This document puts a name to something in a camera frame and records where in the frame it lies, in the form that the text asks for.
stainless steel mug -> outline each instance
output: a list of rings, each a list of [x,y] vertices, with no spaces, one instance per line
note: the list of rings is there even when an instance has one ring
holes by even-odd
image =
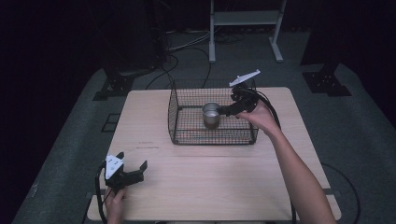
[[[204,125],[208,129],[217,129],[220,124],[220,114],[216,110],[220,105],[216,103],[207,103],[202,107],[204,116]]]

table top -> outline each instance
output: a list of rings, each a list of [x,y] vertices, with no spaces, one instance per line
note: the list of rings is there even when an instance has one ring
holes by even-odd
[[[287,88],[257,88],[276,109],[283,133],[324,189],[330,185]],[[124,171],[145,161],[145,180],[128,187],[125,218],[157,221],[291,220],[290,198],[274,147],[259,131],[246,146],[177,146],[167,113],[170,90],[131,91],[108,154],[123,151]],[[341,212],[327,196],[336,219]],[[100,219],[92,198],[89,219]]]

forearm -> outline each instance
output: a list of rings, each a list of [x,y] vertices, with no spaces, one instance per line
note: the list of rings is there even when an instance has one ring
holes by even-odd
[[[321,185],[294,151],[285,135],[280,129],[274,129],[268,136],[274,145],[286,188],[301,221],[335,223]]]

black cable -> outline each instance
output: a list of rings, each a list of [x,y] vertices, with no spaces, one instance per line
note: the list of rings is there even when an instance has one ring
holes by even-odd
[[[252,95],[259,97],[259,100],[261,100],[263,103],[265,103],[268,106],[277,126],[279,127],[279,129],[281,129],[279,117],[277,116],[276,110],[271,105],[271,102],[268,100],[268,97],[266,95],[264,95],[264,93],[262,93],[260,91],[255,91],[255,90],[249,89],[249,88],[239,88],[236,91],[245,91],[245,92],[248,92]]]
[[[207,30],[202,30],[202,31],[180,31],[180,33],[184,34],[184,35],[196,35],[196,36],[202,36],[202,33],[208,33],[209,31]]]
[[[228,36],[224,33],[218,34],[215,36],[215,43],[216,44],[224,44],[228,41]]]
[[[148,89],[149,89],[149,86],[150,86],[155,80],[157,80],[159,77],[161,77],[161,76],[163,76],[163,75],[165,75],[165,74],[168,75],[168,78],[169,78],[170,80],[173,80],[172,77],[170,77],[169,72],[172,71],[173,69],[175,69],[175,68],[177,67],[177,65],[178,65],[178,58],[177,58],[176,56],[174,56],[174,55],[169,55],[169,56],[172,57],[172,58],[174,58],[174,59],[176,60],[175,65],[172,66],[171,69],[169,69],[169,70],[164,70],[164,69],[163,69],[164,72],[161,73],[161,74],[159,74],[158,76],[156,76],[154,79],[152,79],[152,80],[150,81],[150,83],[146,86],[145,90],[148,90]]]
[[[103,212],[102,193],[100,192],[100,182],[99,182],[100,174],[102,173],[102,170],[105,169],[105,167],[106,167],[106,161],[103,161],[100,164],[98,171],[96,172],[95,189],[96,189],[96,199],[98,202],[100,218],[102,219],[104,224],[107,224],[107,219],[105,213]]]
[[[291,223],[296,224],[297,223],[297,212],[296,212],[296,208],[294,207],[291,200],[290,200],[290,206],[291,206]]]
[[[108,194],[106,195],[106,197],[103,199],[102,204],[105,203],[106,199],[108,198],[108,196],[110,195],[111,191],[113,191],[113,189],[111,189]]]
[[[236,35],[227,35],[228,37],[227,37],[227,40],[226,40],[226,41],[224,41],[224,42],[222,42],[222,43],[221,43],[221,42],[218,43],[218,42],[216,41],[216,43],[217,43],[217,44],[220,44],[220,45],[231,45],[231,44],[240,42],[240,41],[242,41],[242,40],[245,39],[245,35],[244,35],[244,34],[240,34],[240,35],[242,36],[241,38],[239,38],[239,37],[236,36]]]
[[[355,216],[355,220],[353,221],[353,224],[358,223],[359,222],[359,218],[361,217],[361,199],[359,198],[359,194],[358,194],[358,191],[356,190],[355,186],[352,184],[352,182],[349,180],[349,178],[346,175],[344,175],[341,171],[339,171],[335,167],[333,167],[333,166],[331,166],[331,165],[329,165],[327,163],[324,163],[324,162],[321,162],[320,164],[322,164],[323,166],[327,166],[327,167],[333,169],[336,173],[338,173],[340,176],[342,176],[345,179],[345,181],[349,184],[349,186],[352,188],[353,193],[355,194],[356,205],[357,205],[357,208],[358,208],[358,212],[357,212],[357,214]]]
[[[182,51],[182,50],[186,50],[186,49],[195,49],[195,50],[199,50],[199,51],[201,51],[201,52],[206,56],[206,58],[207,58],[207,63],[209,64],[209,68],[208,68],[208,70],[207,70],[207,74],[206,74],[206,77],[205,77],[205,79],[204,79],[204,84],[203,84],[202,87],[201,87],[201,89],[203,89],[203,88],[205,87],[205,84],[206,84],[207,80],[209,79],[209,75],[210,75],[210,72],[211,72],[211,70],[212,70],[212,64],[211,64],[210,61],[209,61],[209,55],[208,55],[208,54],[206,53],[206,51],[204,51],[203,49],[192,48],[192,47],[177,49],[177,50],[175,50],[175,52]]]
[[[194,39],[194,40],[190,41],[189,43],[187,43],[185,45],[182,45],[182,46],[170,48],[170,46],[168,44],[168,49],[169,49],[169,51],[175,52],[175,51],[178,51],[180,49],[185,49],[185,48],[188,48],[188,47],[193,46],[193,45],[198,45],[199,43],[205,44],[205,43],[208,43],[207,39],[209,37],[210,37],[209,32],[207,32],[205,35],[202,35],[202,36],[198,37],[197,39]]]

metal rack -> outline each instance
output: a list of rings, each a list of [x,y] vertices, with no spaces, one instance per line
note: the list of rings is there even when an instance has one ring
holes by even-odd
[[[256,142],[258,128],[234,116],[221,116],[219,127],[207,129],[202,106],[209,102],[230,105],[231,88],[183,89],[196,82],[177,80],[172,83],[168,108],[168,130],[176,145],[251,145]]]

